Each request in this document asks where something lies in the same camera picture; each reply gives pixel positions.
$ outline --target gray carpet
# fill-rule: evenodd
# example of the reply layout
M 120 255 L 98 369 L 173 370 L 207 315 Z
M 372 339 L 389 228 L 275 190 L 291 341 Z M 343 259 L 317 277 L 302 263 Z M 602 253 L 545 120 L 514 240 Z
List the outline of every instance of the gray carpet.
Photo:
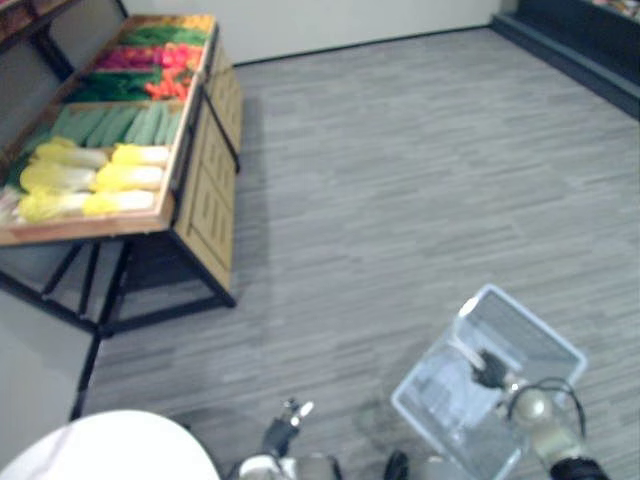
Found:
M 168 415 L 228 468 L 295 395 L 317 409 L 292 453 L 374 480 L 428 450 L 389 396 L 492 282 L 586 352 L 591 449 L 640 478 L 637 123 L 489 30 L 239 77 L 239 305 L 104 342 L 85 413 Z

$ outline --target white round object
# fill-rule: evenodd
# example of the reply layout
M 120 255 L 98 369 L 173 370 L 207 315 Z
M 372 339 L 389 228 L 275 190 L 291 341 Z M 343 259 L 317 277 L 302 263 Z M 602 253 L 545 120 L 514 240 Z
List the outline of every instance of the white round object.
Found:
M 0 480 L 220 480 L 198 441 L 171 420 L 117 410 L 81 418 L 13 460 Z

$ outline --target wooden display crate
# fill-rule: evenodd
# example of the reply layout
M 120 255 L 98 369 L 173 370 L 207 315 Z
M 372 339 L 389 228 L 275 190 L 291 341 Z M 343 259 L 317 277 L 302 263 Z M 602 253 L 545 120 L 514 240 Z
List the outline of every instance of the wooden display crate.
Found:
M 166 16 L 137 15 L 128 18 L 121 30 L 89 64 L 70 77 L 56 92 L 52 103 L 30 123 L 16 141 L 5 149 L 0 164 L 18 158 L 22 145 L 38 127 L 51 125 L 64 99 L 94 70 L 105 51 L 118 45 L 123 35 L 137 26 Z M 0 225 L 0 245 L 104 237 L 139 238 L 139 234 L 174 238 L 201 269 L 204 281 L 218 292 L 224 304 L 235 301 L 228 292 L 231 284 L 233 214 L 237 152 L 242 134 L 243 95 L 232 64 L 217 42 L 218 29 L 211 17 L 211 31 L 203 47 L 185 102 L 170 101 L 172 112 L 182 109 L 180 124 L 165 170 L 156 204 L 148 211 L 95 217 L 61 218 L 39 224 Z M 204 99 L 208 96 L 211 102 Z M 74 110 L 127 105 L 145 107 L 151 102 L 68 103 Z

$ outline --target cucumber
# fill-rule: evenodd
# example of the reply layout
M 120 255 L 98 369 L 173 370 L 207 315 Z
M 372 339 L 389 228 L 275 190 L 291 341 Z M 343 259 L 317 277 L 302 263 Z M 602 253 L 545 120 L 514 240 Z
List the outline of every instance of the cucumber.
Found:
M 107 110 L 104 108 L 87 110 L 81 121 L 74 122 L 73 131 L 67 137 L 76 142 L 78 146 L 83 146 L 106 114 Z
M 82 124 L 82 121 L 85 117 L 85 113 L 83 110 L 77 111 L 71 114 L 71 118 L 69 121 L 65 123 L 64 128 L 59 133 L 61 137 L 68 138 L 69 140 L 73 140 L 75 143 L 75 139 L 73 138 L 74 132 L 76 128 Z
M 138 109 L 136 107 L 127 107 L 116 115 L 104 133 L 100 146 L 111 147 L 124 137 L 137 113 Z
M 169 126 L 167 127 L 167 136 L 164 138 L 165 145 L 171 145 L 173 143 L 173 140 L 176 137 L 176 133 L 178 133 L 180 117 L 182 117 L 182 112 L 176 112 L 171 115 L 171 120 L 169 121 Z
M 113 120 L 113 118 L 120 113 L 122 108 L 120 107 L 112 107 L 107 111 L 107 114 L 102 117 L 100 123 L 96 126 L 96 128 L 91 132 L 89 138 L 87 138 L 85 144 L 89 148 L 97 148 L 102 143 L 102 137 L 104 137 L 107 128 L 109 128 L 109 124 Z
M 56 118 L 56 121 L 51 128 L 51 135 L 61 135 L 62 130 L 65 128 L 69 120 L 71 120 L 71 108 L 69 108 L 69 105 L 66 105 L 62 110 L 60 110 L 58 118 Z
M 140 127 L 144 123 L 145 117 L 147 115 L 147 110 L 145 108 L 141 108 L 136 113 L 136 118 L 133 120 L 133 123 L 127 130 L 127 134 L 124 136 L 124 143 L 133 143 L 136 138 L 136 133 L 140 131 Z
M 145 122 L 140 127 L 138 133 L 136 133 L 134 142 L 136 145 L 153 145 L 161 115 L 162 104 L 160 102 L 153 102 L 149 107 Z
M 171 112 L 169 112 L 169 105 L 166 103 L 162 104 L 162 110 L 160 111 L 160 122 L 158 124 L 158 130 L 156 131 L 156 136 L 154 138 L 154 145 L 163 145 L 164 139 L 167 136 L 167 128 L 169 128 L 169 121 L 171 120 Z

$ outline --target clear plastic basket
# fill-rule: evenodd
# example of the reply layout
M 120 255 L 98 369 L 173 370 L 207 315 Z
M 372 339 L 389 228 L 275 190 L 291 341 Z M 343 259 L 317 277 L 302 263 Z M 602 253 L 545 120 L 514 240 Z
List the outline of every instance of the clear plastic basket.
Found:
M 497 355 L 519 377 L 530 382 L 561 377 L 574 383 L 587 368 L 580 351 L 498 287 L 484 286 L 470 304 L 475 305 L 470 312 L 461 310 L 458 337 L 473 350 Z M 501 392 L 472 381 L 472 368 L 449 345 L 451 338 L 449 327 L 396 388 L 391 401 L 470 479 L 504 479 L 520 459 L 526 439 L 496 414 Z

